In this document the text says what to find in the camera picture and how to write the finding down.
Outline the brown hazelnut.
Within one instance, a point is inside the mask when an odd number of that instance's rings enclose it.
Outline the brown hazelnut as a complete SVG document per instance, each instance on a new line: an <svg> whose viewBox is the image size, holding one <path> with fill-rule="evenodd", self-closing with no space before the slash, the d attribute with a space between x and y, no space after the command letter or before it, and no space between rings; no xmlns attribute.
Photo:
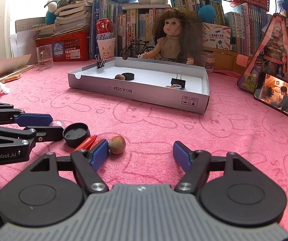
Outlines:
<svg viewBox="0 0 288 241"><path fill-rule="evenodd" d="M125 139L121 136L115 136L108 142L109 151L112 154L122 154L126 147Z"/></svg>

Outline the blue bear hair clip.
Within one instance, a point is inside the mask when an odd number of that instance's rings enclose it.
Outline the blue bear hair clip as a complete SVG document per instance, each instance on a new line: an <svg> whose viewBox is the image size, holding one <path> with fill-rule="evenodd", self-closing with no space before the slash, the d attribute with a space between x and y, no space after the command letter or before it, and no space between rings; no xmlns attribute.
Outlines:
<svg viewBox="0 0 288 241"><path fill-rule="evenodd" d="M170 89L184 90L184 87L179 84L167 85L166 87Z"/></svg>

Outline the black binder clip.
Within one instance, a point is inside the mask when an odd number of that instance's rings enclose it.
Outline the black binder clip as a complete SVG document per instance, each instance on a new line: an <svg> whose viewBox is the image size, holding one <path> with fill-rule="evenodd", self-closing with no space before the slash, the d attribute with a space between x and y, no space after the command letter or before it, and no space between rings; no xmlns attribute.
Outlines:
<svg viewBox="0 0 288 241"><path fill-rule="evenodd" d="M104 67L105 61L106 61L106 56L104 56L102 59L100 59L99 55L96 54L95 59L96 59L97 68Z"/></svg>
<svg viewBox="0 0 288 241"><path fill-rule="evenodd" d="M182 78L183 74L184 73L182 71L177 71L176 77L171 79L171 86L185 89L186 81Z"/></svg>

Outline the black round cap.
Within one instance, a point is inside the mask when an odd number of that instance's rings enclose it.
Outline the black round cap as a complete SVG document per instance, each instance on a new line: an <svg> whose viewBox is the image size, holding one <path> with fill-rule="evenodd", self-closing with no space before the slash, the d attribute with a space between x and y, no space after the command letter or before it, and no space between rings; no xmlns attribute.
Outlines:
<svg viewBox="0 0 288 241"><path fill-rule="evenodd" d="M135 74L131 72L124 72L122 73L122 76L125 78L125 81L132 81L135 79Z"/></svg>

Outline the clear plastic dome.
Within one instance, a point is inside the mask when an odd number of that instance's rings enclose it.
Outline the clear plastic dome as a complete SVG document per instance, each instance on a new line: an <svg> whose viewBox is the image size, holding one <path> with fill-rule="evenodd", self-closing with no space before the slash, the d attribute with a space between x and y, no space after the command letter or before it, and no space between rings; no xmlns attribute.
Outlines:
<svg viewBox="0 0 288 241"><path fill-rule="evenodd" d="M60 120L53 120L49 126L58 126L58 127L63 127L65 128L65 123L63 121L60 121Z"/></svg>

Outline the clear acrylic block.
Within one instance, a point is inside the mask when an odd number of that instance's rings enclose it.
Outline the clear acrylic block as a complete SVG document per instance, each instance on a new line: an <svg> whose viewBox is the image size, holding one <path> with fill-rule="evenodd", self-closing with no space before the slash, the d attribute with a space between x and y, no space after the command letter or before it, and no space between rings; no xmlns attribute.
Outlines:
<svg viewBox="0 0 288 241"><path fill-rule="evenodd" d="M46 70L53 67L54 63L51 44L39 46L36 48L36 51L39 70Z"/></svg>

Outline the red plastic crate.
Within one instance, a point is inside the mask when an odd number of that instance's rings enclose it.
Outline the red plastic crate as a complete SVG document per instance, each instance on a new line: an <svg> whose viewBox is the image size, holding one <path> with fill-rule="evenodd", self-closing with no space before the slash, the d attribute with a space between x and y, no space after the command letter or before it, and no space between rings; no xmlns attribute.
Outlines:
<svg viewBox="0 0 288 241"><path fill-rule="evenodd" d="M53 61L87 61L89 59L88 29L64 33L46 38L36 38L36 46L50 44L52 46Z"/></svg>

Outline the black binder clip on tray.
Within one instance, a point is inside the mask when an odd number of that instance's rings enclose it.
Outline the black binder clip on tray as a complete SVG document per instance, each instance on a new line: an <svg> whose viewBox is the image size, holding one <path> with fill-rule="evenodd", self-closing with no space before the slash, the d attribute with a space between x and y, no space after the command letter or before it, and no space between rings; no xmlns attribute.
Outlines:
<svg viewBox="0 0 288 241"><path fill-rule="evenodd" d="M102 59L100 59L99 55L96 54L95 59L96 59L97 68L104 67L105 61L106 61L106 56L104 56Z"/></svg>

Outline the brown nut in tray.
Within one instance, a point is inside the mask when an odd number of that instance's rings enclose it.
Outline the brown nut in tray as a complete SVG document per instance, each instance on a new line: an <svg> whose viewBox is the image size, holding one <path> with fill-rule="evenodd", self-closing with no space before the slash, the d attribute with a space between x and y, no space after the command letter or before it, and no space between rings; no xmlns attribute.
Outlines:
<svg viewBox="0 0 288 241"><path fill-rule="evenodd" d="M115 80L121 80L121 81L124 81L125 80L125 76L122 75L122 74L118 74L115 76Z"/></svg>

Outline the blue white plush left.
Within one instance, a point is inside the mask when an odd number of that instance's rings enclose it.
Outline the blue white plush left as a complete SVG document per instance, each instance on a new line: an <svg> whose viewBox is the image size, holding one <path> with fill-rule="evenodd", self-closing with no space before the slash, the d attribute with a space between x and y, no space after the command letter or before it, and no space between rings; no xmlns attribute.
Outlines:
<svg viewBox="0 0 288 241"><path fill-rule="evenodd" d="M59 1L60 0L48 1L47 4L44 6L48 8L48 11L45 16L45 23L47 25L53 24L55 22L55 19L56 19L55 12L58 8Z"/></svg>

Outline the stack of grey books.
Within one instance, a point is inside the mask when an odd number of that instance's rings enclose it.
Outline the stack of grey books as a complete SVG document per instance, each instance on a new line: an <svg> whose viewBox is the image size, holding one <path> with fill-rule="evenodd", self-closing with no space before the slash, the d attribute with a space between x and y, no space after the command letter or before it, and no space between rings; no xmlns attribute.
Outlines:
<svg viewBox="0 0 288 241"><path fill-rule="evenodd" d="M53 34L89 27L92 6L93 0L59 0Z"/></svg>

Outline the red beer can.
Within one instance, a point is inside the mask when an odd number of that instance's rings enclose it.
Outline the red beer can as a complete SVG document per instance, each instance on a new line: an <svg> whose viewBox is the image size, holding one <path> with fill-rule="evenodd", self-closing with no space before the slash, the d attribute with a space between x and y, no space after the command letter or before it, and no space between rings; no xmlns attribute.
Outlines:
<svg viewBox="0 0 288 241"><path fill-rule="evenodd" d="M96 21L97 40L108 40L114 38L113 23L110 18L102 18Z"/></svg>

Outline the black miniature bicycle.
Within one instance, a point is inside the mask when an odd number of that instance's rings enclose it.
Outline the black miniature bicycle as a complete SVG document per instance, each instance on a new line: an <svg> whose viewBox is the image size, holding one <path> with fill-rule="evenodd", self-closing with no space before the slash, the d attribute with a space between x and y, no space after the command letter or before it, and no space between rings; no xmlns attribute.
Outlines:
<svg viewBox="0 0 288 241"><path fill-rule="evenodd" d="M141 54L150 52L153 49L154 45L150 45L149 41L131 39L130 44L121 50L119 56L124 60L127 60L128 58L140 58Z"/></svg>

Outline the brown haired doll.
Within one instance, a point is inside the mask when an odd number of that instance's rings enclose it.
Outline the brown haired doll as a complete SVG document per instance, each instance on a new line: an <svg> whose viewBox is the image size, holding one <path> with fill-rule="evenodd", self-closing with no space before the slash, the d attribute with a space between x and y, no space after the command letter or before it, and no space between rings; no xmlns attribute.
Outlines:
<svg viewBox="0 0 288 241"><path fill-rule="evenodd" d="M154 49L142 59L156 59L199 65L203 51L203 25L190 11L171 8L164 11L153 26Z"/></svg>

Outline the label printer box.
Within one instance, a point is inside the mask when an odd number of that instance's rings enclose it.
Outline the label printer box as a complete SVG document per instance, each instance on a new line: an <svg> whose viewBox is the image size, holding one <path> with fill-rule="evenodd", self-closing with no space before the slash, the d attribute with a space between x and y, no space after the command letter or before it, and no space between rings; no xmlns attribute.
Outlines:
<svg viewBox="0 0 288 241"><path fill-rule="evenodd" d="M203 46L230 50L231 28L212 23L203 23Z"/></svg>

